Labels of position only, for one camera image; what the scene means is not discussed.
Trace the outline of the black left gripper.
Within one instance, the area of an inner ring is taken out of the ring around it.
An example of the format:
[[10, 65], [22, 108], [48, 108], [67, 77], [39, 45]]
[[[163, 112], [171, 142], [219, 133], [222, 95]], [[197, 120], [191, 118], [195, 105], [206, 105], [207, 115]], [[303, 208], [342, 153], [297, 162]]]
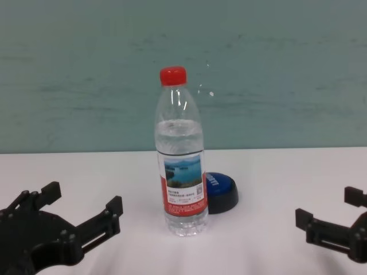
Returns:
[[122, 197], [115, 196], [98, 215], [77, 227], [41, 210], [61, 198], [59, 182], [41, 192], [24, 190], [1, 210], [1, 274], [37, 274], [57, 265], [72, 266], [120, 233]]

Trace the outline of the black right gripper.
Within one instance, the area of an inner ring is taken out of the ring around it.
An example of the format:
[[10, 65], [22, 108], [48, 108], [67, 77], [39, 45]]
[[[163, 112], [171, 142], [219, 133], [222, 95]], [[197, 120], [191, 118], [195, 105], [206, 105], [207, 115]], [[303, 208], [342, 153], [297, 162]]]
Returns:
[[[366, 194], [360, 189], [345, 187], [344, 202], [355, 207], [366, 207]], [[349, 252], [351, 260], [366, 262], [366, 213], [361, 214], [349, 229], [316, 219], [303, 209], [296, 209], [295, 224], [305, 231], [307, 243], [337, 252]]]

